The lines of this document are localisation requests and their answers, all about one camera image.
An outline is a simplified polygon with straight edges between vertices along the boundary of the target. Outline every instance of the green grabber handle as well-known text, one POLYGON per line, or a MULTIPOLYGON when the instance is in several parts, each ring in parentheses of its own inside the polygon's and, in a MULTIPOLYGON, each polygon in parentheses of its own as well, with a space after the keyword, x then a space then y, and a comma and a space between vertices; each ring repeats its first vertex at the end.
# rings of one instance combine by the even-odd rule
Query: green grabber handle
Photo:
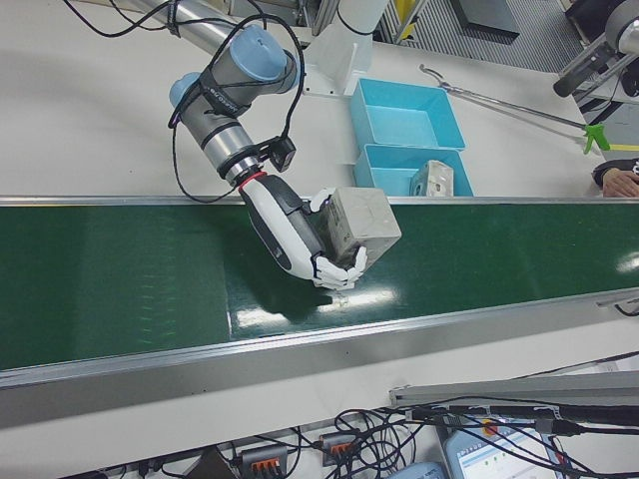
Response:
POLYGON ((593 141, 597 142, 597 146, 604 152, 610 150, 610 143, 608 143, 608 139, 603 133, 603 125, 601 123, 598 123, 597 125, 586 125, 583 129, 586 132, 585 136, 588 139, 586 148, 583 151, 584 155, 590 153, 593 141))

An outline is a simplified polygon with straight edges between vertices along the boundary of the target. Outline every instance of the blue plastic bin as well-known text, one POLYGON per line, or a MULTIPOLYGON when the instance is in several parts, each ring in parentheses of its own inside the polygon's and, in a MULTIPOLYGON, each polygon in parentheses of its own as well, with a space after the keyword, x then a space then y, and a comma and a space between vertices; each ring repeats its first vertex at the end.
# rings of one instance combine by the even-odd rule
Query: blue plastic bin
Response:
POLYGON ((350 99, 350 116, 360 151, 372 144, 466 147, 441 88, 362 78, 350 99))
POLYGON ((355 164, 355 184, 381 188, 389 197, 407 197, 410 179, 428 160, 439 160, 454 169, 456 197, 473 196, 459 152, 453 149, 365 145, 355 164))

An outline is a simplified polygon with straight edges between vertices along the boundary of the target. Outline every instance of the robotic hand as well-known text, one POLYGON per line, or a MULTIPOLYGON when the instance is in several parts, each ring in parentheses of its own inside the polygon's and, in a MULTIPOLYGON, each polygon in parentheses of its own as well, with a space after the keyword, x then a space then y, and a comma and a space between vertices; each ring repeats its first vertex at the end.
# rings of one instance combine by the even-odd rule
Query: robotic hand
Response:
POLYGON ((336 266, 325 257, 323 243, 308 220, 331 193, 322 190, 310 202, 303 202, 280 177, 265 172, 254 174, 240 185, 253 227, 285 271, 311 279, 316 286, 350 289, 363 274, 365 247, 357 251, 353 267, 336 266))
POLYGON ((173 126, 184 123, 220 177, 239 189, 254 229, 285 271, 316 286, 347 289, 363 273, 365 248, 359 249, 352 267, 341 268, 325 256, 326 249, 309 222, 332 191, 304 202, 280 177, 267 175, 266 160, 279 172, 287 169, 296 151, 293 142, 280 136, 255 145, 238 122, 258 95, 294 87, 299 71, 295 57, 271 34, 249 26, 201 74, 188 74, 174 84, 173 126))

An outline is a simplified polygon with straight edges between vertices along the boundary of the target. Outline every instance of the robotic arm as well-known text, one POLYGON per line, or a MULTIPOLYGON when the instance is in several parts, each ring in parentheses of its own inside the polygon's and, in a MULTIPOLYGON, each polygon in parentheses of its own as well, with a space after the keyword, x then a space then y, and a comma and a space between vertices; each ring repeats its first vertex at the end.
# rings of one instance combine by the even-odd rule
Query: robotic arm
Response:
POLYGON ((624 56, 603 73, 593 85, 580 95, 584 98, 613 75, 621 72, 639 55, 639 0, 626 0, 615 8, 606 21, 605 32, 559 72, 560 79, 553 85, 561 97, 572 94, 594 72, 601 70, 617 53, 624 56))
MULTIPOLYGON (((132 3, 148 12, 164 2, 132 3)), ((202 18, 228 18, 197 0, 175 2, 158 10, 156 16, 162 21, 178 20, 183 25, 179 34, 207 51, 217 51, 231 31, 226 24, 185 24, 202 18)), ((184 123, 220 177, 239 189, 254 229, 285 271, 310 279, 316 286, 353 287, 363 273, 365 248, 357 252, 351 268, 338 267, 325 257, 325 247, 309 222, 330 192, 323 191, 307 203, 280 177, 267 175, 265 160, 279 172, 288 168, 296 151, 293 142, 279 137, 256 145, 238 121, 258 95, 284 93, 298 83, 300 66, 295 57, 266 30, 252 25, 214 59, 202 73, 190 73, 172 87, 173 126, 184 123)))

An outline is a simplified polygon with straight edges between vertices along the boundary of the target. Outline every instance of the black cable clip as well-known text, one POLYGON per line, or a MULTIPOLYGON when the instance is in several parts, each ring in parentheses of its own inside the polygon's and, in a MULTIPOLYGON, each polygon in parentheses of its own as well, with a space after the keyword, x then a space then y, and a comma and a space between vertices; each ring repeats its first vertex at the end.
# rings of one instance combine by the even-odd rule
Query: black cable clip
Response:
POLYGON ((179 4, 180 0, 168 0, 167 2, 167 30, 169 30, 171 35, 182 38, 180 35, 180 29, 176 23, 179 4))

